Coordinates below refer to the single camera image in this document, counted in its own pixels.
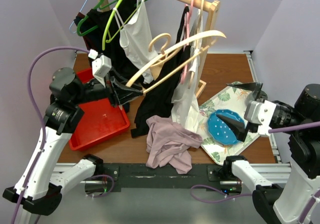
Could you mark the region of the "pink tank top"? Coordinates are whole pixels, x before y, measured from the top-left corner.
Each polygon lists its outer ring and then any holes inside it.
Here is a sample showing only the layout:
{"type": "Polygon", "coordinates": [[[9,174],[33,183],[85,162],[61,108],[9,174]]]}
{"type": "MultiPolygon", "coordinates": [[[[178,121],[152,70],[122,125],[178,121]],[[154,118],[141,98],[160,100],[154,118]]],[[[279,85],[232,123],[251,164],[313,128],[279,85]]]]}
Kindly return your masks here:
{"type": "Polygon", "coordinates": [[[146,120],[149,131],[146,138],[146,161],[148,168],[155,169],[171,165],[178,174],[185,175],[192,169],[189,148],[198,149],[203,139],[185,129],[171,118],[154,115],[146,120]]]}

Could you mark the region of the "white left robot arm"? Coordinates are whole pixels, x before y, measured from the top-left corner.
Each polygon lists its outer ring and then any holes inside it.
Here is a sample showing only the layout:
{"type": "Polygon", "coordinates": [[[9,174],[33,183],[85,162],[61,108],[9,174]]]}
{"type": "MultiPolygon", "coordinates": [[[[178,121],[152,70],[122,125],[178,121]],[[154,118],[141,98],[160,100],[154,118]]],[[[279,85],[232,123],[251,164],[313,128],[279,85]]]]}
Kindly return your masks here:
{"type": "Polygon", "coordinates": [[[50,105],[45,111],[39,140],[23,176],[8,187],[3,197],[31,214],[49,216],[63,195],[85,179],[99,180],[104,174],[103,160],[85,155],[71,169],[53,178],[52,173],[65,145],[71,139],[85,112],[81,104],[108,99],[113,106],[124,105],[143,95],[141,87],[123,85],[108,76],[108,83],[96,79],[82,83],[70,67],[57,70],[49,85],[50,105]]]}

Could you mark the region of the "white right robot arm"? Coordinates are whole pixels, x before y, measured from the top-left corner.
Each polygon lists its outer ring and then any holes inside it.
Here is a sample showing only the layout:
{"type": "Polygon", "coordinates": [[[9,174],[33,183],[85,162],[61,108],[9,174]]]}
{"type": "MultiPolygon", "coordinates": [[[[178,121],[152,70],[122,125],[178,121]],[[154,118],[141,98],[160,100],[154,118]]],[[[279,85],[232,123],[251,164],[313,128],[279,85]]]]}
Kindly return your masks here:
{"type": "Polygon", "coordinates": [[[251,164],[242,155],[228,156],[213,170],[219,181],[240,180],[249,190],[256,212],[268,224],[309,224],[320,202],[320,86],[304,87],[294,105],[270,101],[261,82],[232,84],[250,91],[244,121],[226,114],[216,116],[238,141],[249,133],[269,137],[288,134],[288,164],[251,164]]]}

